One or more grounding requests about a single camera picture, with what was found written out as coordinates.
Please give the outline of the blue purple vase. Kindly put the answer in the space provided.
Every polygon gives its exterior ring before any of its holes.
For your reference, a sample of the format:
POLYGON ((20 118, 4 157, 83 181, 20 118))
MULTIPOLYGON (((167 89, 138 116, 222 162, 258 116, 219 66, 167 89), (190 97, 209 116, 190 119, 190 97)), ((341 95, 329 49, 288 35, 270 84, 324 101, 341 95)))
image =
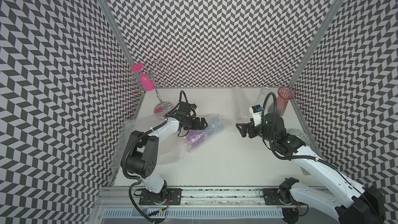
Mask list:
POLYGON ((184 146, 187 152, 193 152, 213 136, 224 130, 222 118, 217 115, 206 116, 208 126, 204 130, 190 130, 184 137, 184 146))

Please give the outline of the clear bubble wrap sheet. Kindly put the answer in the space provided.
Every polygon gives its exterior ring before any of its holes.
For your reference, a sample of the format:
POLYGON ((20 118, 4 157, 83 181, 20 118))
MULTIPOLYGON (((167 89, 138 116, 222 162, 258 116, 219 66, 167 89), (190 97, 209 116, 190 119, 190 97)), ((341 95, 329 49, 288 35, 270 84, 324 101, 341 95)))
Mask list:
POLYGON ((111 162, 113 174, 120 170, 128 179, 146 179, 154 173, 159 145, 179 131, 179 121, 156 116, 122 123, 122 130, 111 162))

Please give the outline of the pink vase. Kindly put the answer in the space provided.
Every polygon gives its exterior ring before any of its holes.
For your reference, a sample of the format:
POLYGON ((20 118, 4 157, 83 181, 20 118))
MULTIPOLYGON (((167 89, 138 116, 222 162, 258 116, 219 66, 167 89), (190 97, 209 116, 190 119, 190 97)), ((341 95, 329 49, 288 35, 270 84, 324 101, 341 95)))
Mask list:
POLYGON ((282 117, 286 111, 287 105, 291 100, 295 99, 295 92, 289 87, 280 87, 277 91, 276 113, 282 117))

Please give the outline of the clear glass vase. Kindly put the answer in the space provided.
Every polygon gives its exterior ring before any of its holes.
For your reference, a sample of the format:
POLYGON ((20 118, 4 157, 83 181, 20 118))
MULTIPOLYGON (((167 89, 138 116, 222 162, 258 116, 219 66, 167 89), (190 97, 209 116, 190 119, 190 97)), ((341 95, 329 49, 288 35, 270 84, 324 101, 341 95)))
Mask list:
MULTIPOLYGON (((268 88, 268 87, 261 88, 261 90, 260 90, 260 92, 259 92, 259 94, 257 96, 257 99, 255 100, 255 106, 256 106, 256 112, 257 113, 261 112, 264 109, 263 108, 264 101, 265 101, 265 99, 266 99, 266 97, 268 96, 269 93, 271 93, 270 88, 268 88)), ((273 108, 273 97, 270 96, 268 101, 267 101, 267 103, 266 103, 266 105, 265 105, 264 112, 272 113, 273 109, 274 109, 273 108)))

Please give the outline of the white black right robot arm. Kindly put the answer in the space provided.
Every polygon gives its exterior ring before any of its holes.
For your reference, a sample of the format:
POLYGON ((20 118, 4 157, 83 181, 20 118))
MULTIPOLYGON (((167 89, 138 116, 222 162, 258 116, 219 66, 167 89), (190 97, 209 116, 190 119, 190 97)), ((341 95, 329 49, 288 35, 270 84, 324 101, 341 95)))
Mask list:
POLYGON ((382 224, 386 220, 385 196, 379 189, 363 186, 321 159, 302 139, 287 133, 284 120, 278 115, 255 113, 249 123, 238 123, 236 127, 244 138, 268 141, 276 158, 299 165, 329 191, 322 192, 289 177, 276 192, 281 204, 303 203, 341 224, 382 224))

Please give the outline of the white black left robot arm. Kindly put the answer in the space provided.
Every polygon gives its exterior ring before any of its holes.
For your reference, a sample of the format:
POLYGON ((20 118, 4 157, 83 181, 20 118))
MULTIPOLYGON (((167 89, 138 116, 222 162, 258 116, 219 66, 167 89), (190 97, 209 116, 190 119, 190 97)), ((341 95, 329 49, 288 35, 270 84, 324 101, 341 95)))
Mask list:
POLYGON ((168 199, 167 182, 155 172, 159 144, 182 129, 206 129, 206 119, 197 117, 196 109, 196 104, 179 102, 164 116, 161 124, 145 132, 133 131, 129 135, 120 162, 122 173, 127 179, 143 184, 143 193, 153 204, 163 204, 168 199))

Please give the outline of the clear wrapped vase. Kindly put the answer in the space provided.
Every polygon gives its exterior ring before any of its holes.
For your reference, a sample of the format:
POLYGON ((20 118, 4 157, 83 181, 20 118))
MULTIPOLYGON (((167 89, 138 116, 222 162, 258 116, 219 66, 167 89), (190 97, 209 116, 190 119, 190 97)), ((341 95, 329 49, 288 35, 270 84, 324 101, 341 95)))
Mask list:
POLYGON ((243 89, 240 87, 234 87, 232 98, 234 119, 239 123, 249 122, 251 118, 251 113, 249 111, 251 103, 246 97, 243 89))

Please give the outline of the green patterned bowl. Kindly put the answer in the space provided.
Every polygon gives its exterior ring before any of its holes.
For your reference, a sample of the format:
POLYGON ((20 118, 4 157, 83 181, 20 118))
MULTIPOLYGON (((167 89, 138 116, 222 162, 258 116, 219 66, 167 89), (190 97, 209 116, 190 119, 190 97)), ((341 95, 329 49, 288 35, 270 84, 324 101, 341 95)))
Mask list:
POLYGON ((299 129, 288 129, 287 133, 294 135, 301 139, 307 146, 310 146, 311 144, 311 139, 310 136, 307 135, 304 131, 299 130, 299 129))

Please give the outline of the pink plastic wine glass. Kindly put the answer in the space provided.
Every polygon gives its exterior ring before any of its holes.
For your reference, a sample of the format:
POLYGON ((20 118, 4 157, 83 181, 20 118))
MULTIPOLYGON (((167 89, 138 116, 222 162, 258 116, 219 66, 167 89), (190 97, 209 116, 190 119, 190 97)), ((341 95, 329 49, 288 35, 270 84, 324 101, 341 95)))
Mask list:
POLYGON ((144 66, 145 65, 143 63, 137 63, 131 67, 133 81, 140 89, 143 89, 144 91, 152 91, 155 89, 155 86, 151 76, 145 70, 144 66))

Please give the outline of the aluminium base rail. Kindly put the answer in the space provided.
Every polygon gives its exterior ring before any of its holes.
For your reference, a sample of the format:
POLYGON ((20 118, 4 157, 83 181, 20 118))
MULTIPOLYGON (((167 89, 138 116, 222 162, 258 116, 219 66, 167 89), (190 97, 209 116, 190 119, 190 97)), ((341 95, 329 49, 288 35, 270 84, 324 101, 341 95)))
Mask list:
MULTIPOLYGON (((283 205, 276 197, 277 187, 183 187, 180 207, 295 207, 283 205)), ((98 194, 97 205, 128 207, 131 205, 128 187, 105 187, 98 194)))

